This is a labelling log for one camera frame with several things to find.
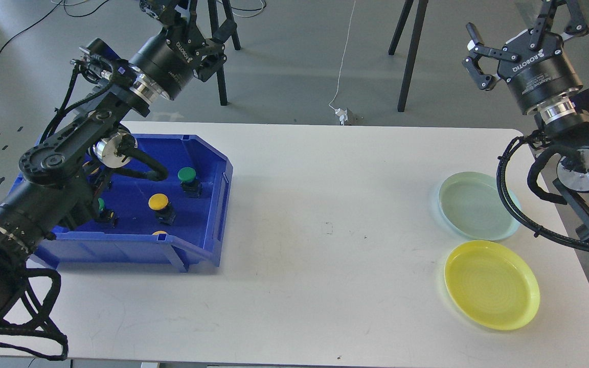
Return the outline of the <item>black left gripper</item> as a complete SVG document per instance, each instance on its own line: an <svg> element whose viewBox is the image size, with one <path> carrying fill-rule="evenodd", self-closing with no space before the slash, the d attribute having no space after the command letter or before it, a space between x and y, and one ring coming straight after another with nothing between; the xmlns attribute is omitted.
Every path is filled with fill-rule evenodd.
<svg viewBox="0 0 589 368"><path fill-rule="evenodd" d="M205 39L196 25L197 1L142 1L141 11L162 25L129 63L157 83L161 94L175 100L191 79L208 81L214 57L222 53L221 30Z"/></svg>

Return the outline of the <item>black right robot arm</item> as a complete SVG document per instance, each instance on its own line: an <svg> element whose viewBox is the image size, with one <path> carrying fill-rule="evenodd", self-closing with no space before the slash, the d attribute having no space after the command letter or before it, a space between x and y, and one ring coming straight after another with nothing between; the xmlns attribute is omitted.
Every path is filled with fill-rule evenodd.
<svg viewBox="0 0 589 368"><path fill-rule="evenodd" d="M503 81L522 114L533 115L537 129L515 137L499 157L495 176L505 209L520 224L557 244L589 253L589 88L566 57L566 40L589 34L577 1L544 1L531 28L507 40L502 48L484 44L472 23L463 66L481 90ZM577 238L560 235L538 224L513 202L506 170L522 145L540 149L527 176L532 193L546 202L569 206L579 217Z"/></svg>

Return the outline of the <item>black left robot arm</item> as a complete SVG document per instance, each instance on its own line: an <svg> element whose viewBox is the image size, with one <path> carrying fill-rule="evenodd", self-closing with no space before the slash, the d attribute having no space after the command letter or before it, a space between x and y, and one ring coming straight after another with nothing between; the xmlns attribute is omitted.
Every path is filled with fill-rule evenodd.
<svg viewBox="0 0 589 368"><path fill-rule="evenodd" d="M160 182L167 168L137 147L122 125L130 112L149 114L157 97L168 100L196 78L221 77L226 41L240 49L231 4L219 23L217 2L208 2L212 36L197 25L196 1L140 1L161 23L130 59L101 39L82 47L62 105L35 145L18 161L23 178L0 203L0 349L63 361L67 336L51 320L61 287L59 273L29 268L27 260L54 228L75 229L100 217L101 193L113 175Z"/></svg>

